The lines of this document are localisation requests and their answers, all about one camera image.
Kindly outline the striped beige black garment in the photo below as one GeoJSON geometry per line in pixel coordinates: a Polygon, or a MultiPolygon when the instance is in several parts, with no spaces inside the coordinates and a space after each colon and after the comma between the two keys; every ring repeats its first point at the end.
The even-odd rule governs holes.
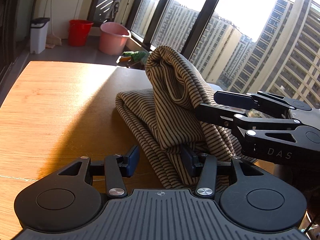
{"type": "Polygon", "coordinates": [[[152,87],[118,93],[116,109],[166,189],[194,189],[198,182],[182,163],[183,146],[219,161],[241,155],[229,129],[197,120],[199,104],[215,104],[214,90],[184,56],[159,46],[149,55],[145,72],[152,87]]]}

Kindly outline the pink plastic bucket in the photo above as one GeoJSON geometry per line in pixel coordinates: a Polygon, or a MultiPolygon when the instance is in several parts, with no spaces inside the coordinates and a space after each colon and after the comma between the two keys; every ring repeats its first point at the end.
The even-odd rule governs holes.
{"type": "Polygon", "coordinates": [[[100,26],[99,50],[107,55],[119,56],[131,37],[131,33],[123,25],[106,22],[100,26]]]}

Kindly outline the red plastic bucket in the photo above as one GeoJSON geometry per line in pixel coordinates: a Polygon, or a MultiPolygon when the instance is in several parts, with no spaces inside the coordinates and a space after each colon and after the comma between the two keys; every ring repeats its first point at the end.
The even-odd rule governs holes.
{"type": "Polygon", "coordinates": [[[70,20],[68,29],[68,44],[73,47],[84,46],[93,22],[88,20],[70,20]]]}

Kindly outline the broom with beige head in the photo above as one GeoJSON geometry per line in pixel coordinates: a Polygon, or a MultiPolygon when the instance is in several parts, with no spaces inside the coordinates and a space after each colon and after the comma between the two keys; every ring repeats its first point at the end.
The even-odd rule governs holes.
{"type": "Polygon", "coordinates": [[[55,46],[62,46],[62,40],[60,37],[56,36],[54,34],[53,29],[53,0],[46,0],[44,11],[43,11],[43,17],[46,14],[46,9],[48,5],[48,1],[50,1],[50,7],[49,7],[49,14],[50,14],[50,34],[46,37],[46,48],[53,49],[55,46]]]}

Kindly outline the white trash bin black lid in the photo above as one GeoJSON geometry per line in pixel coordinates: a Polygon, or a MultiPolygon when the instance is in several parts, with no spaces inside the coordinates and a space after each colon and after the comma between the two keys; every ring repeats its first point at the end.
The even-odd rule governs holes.
{"type": "Polygon", "coordinates": [[[49,17],[39,17],[30,23],[30,53],[40,54],[46,48],[49,17]]]}

